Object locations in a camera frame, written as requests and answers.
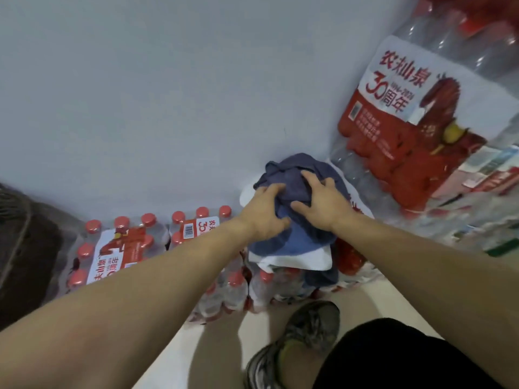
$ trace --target floor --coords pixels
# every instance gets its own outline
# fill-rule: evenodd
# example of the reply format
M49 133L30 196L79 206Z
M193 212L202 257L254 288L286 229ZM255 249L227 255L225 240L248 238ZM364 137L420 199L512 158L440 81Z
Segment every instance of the floor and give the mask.
M341 309L341 333L379 317L391 317L438 336L387 280L331 294ZM225 316L204 326L184 326L134 389L242 388L242 371L263 346L281 335L298 306L272 306L262 314Z

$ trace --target white wall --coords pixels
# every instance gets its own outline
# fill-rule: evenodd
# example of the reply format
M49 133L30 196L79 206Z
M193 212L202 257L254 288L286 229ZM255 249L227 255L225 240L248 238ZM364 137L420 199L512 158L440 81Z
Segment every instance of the white wall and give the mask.
M326 157L414 0L0 0L0 179L86 219L235 201Z

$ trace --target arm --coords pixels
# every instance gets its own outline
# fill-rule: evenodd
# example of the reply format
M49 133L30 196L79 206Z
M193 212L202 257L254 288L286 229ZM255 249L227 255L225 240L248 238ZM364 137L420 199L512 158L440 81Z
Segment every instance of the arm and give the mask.
M312 206L292 208L371 261L429 324L502 385L519 387L519 273L356 213L335 189L303 172Z
M130 388L238 251L288 228L274 214L283 185L162 256L53 301L0 333L2 388Z

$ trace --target black shorts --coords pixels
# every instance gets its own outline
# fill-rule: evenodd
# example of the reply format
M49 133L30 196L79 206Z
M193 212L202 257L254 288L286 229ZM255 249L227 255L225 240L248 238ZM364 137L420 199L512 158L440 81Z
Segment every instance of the black shorts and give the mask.
M324 362L314 389L502 387L457 348L397 320L347 332Z

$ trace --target shoe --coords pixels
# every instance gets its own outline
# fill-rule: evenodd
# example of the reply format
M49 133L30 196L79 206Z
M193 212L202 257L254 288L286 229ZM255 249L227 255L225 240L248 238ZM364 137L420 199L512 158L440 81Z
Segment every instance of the shoe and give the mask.
M278 378L278 355L287 341L300 341L308 348L327 352L332 349L340 327L339 308L318 300L302 306L289 319L285 332L274 344L264 347L247 364L246 389L284 389Z

